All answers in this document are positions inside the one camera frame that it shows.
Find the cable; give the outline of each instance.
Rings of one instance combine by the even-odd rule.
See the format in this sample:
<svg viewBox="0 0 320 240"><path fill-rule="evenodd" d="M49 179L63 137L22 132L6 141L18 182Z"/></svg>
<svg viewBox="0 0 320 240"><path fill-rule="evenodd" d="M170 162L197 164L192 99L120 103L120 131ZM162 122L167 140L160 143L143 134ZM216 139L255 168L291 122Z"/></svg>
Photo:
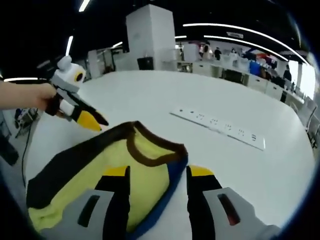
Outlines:
<svg viewBox="0 0 320 240"><path fill-rule="evenodd" d="M28 144L29 144L29 138L30 138L30 133L31 133L31 129L32 126L35 122L35 120L37 119L37 114L38 114L38 109L35 111L35 118L32 120L32 122L29 125L29 131L28 131L28 137L26 138L26 144L25 144L25 148L24 148L24 152L22 155L22 159L21 159L21 175L22 175L22 181L23 181L23 185L24 187L26 187L26 178L25 178L25 170L24 170L24 159L25 159L25 154L28 148Z"/></svg>

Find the ceiling light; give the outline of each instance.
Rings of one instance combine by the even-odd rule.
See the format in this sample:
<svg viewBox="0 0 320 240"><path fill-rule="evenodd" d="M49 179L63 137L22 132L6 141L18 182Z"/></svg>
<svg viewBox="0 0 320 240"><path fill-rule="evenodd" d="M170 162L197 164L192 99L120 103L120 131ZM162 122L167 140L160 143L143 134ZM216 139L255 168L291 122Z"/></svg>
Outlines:
<svg viewBox="0 0 320 240"><path fill-rule="evenodd" d="M18 80L38 80L38 78L37 77L14 77L14 78L7 78L4 81L11 82L11 81L18 81Z"/></svg>
<svg viewBox="0 0 320 240"><path fill-rule="evenodd" d="M297 55L302 61L304 61L306 64L309 65L308 61L305 60L297 51L293 50L291 47L289 47L288 45L284 44L283 42L273 38L272 36L269 36L267 34L264 34L262 32L259 31L255 31L249 28L245 28L245 27L241 27L241 26L234 26L234 25L228 25L228 24L220 24L220 23L190 23L190 24L184 24L184 27L192 27L192 26L216 26L216 27L226 27L226 28L233 28L233 29L239 29L239 30L244 30L247 32L251 32L254 34L258 34L260 36L263 36L265 38L268 38L280 45L282 45L283 47L287 48L288 50L290 50L291 52L293 52L295 55Z"/></svg>
<svg viewBox="0 0 320 240"><path fill-rule="evenodd" d="M79 13L82 13L86 9L86 7L88 6L89 2L90 2L90 0L83 0L81 6L79 8Z"/></svg>
<svg viewBox="0 0 320 240"><path fill-rule="evenodd" d="M175 36L174 38L175 38L175 39L186 39L187 36L186 36L186 35L184 35L184 36Z"/></svg>
<svg viewBox="0 0 320 240"><path fill-rule="evenodd" d="M118 46L120 46L120 45L122 45L122 44L123 44L122 41L121 41L121 42L118 42L117 44L113 45L112 48L116 48L116 47L118 47Z"/></svg>
<svg viewBox="0 0 320 240"><path fill-rule="evenodd" d="M66 51L65 51L66 56L68 56L70 53L70 48L71 48L71 44L72 44L73 39L74 39L74 36L69 37L68 45L66 46Z"/></svg>
<svg viewBox="0 0 320 240"><path fill-rule="evenodd" d="M235 42L239 42L239 43L243 43L243 44L248 44L248 45L251 45L251 46L254 46L254 47L257 47L257 48L260 48L260 49L263 49L263 50L266 50L270 53L272 53L273 55L276 55L278 56L279 58L285 60L285 61L289 61L288 59L286 59L284 56L280 55L279 53L276 53L275 51L272 51L264 46L260 46L258 44L254 44L252 42L248 42L248 41L243 41L243 40L240 40L240 39L235 39L235 38L231 38L231 37L224 37L224 36L209 36L209 35L204 35L205 38L210 38L210 39L224 39L224 40L229 40L229 41L235 41Z"/></svg>

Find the yellow cloth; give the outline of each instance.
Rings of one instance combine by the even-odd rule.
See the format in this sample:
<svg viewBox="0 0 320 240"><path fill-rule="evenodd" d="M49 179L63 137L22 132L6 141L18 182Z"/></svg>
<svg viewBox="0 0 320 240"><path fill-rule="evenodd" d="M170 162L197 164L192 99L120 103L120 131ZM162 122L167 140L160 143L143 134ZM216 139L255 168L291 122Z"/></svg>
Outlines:
<svg viewBox="0 0 320 240"><path fill-rule="evenodd" d="M147 158L156 159L173 153L153 144L137 129L135 131L135 146ZM102 151L54 196L50 205L43 209L29 208L35 229L40 231L54 227L61 221L65 207L86 189L94 189L108 168L122 166L130 166L130 212L127 231L134 230L160 200L170 180L167 164L148 167L137 162L128 152L126 139L117 141Z"/></svg>

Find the white table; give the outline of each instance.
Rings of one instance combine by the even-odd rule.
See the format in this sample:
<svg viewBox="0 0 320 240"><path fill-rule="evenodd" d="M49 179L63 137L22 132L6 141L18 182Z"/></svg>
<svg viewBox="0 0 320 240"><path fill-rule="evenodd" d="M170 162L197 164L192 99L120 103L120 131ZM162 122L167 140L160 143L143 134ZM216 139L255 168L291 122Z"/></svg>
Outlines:
<svg viewBox="0 0 320 240"><path fill-rule="evenodd" d="M110 127L139 120L153 133L184 143L190 164L211 169L223 187L253 204L266 224L283 227L307 191L315 165L307 134L290 107L258 91L195 74L123 71L84 83L79 95L107 117ZM266 149L170 115L175 107L212 114L260 134ZM44 114L30 146L27 179L58 152L94 135ZM192 239L186 186L184 174L160 220L141 239Z"/></svg>
<svg viewBox="0 0 320 240"><path fill-rule="evenodd" d="M300 103L304 104L305 100L303 100L301 97L299 97L297 94L295 94L292 91L289 91L287 89L283 89L283 91L285 91L287 94L290 94L292 97L294 97L297 101L299 101Z"/></svg>

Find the power strip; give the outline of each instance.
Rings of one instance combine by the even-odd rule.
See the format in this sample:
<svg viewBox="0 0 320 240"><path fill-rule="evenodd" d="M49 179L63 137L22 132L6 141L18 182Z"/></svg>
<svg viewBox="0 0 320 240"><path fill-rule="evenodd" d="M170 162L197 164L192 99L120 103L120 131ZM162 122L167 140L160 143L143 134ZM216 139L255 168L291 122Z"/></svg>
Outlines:
<svg viewBox="0 0 320 240"><path fill-rule="evenodd" d="M227 135L262 151L266 149L266 141L264 137L259 134L252 133L243 127L238 127L232 122L187 108L177 108L170 112L170 114L201 125L220 134Z"/></svg>

